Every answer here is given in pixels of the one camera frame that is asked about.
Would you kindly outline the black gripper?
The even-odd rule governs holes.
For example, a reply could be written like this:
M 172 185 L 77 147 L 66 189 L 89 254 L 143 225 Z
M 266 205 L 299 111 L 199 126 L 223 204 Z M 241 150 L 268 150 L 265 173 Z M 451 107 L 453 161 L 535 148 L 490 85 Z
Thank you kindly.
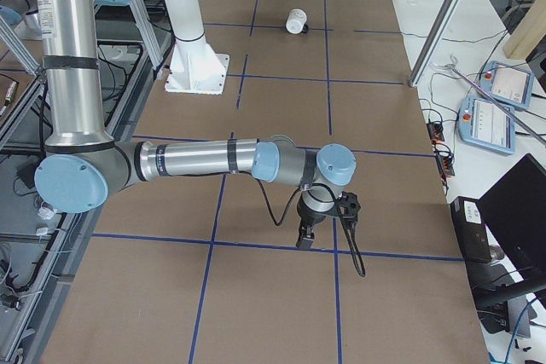
M 337 210 L 332 200 L 323 202 L 316 199 L 310 191 L 300 195 L 297 212 L 300 218 L 296 246 L 311 249 L 315 240 L 314 227 L 327 217 L 337 217 Z

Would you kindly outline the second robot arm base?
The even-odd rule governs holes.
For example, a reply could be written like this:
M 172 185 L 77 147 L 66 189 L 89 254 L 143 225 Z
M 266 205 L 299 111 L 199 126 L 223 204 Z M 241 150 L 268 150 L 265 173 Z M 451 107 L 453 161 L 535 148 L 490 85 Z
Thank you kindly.
M 1 16 L 18 37 L 41 39 L 37 0 L 1 0 Z

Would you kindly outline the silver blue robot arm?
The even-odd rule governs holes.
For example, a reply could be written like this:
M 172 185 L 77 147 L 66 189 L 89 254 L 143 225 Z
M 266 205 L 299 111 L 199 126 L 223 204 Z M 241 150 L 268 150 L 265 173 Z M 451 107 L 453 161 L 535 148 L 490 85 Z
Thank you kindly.
M 298 248 L 311 246 L 314 227 L 329 216 L 339 218 L 348 243 L 354 243 L 359 205 L 346 186 L 357 161 L 344 146 L 313 152 L 285 136 L 163 145 L 115 141 L 104 125 L 96 2 L 37 0 L 53 130 L 34 181 L 47 203 L 83 213 L 137 182 L 247 173 L 258 182 L 294 187 Z

